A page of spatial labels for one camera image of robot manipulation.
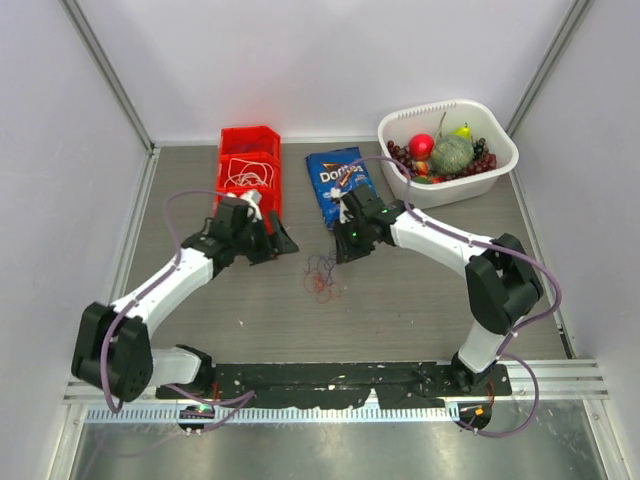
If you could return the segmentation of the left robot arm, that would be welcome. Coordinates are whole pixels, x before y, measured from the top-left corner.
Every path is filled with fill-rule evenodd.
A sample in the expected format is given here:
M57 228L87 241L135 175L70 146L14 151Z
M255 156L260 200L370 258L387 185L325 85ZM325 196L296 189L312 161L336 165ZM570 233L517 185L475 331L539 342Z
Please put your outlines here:
M237 257L257 265L298 250L276 211L262 215L252 200L223 198L202 229L180 242L168 263L142 285L110 304L94 302L85 308L72 375L101 389L114 412L149 387L205 397L215 381L212 357L186 345L155 349L154 333Z

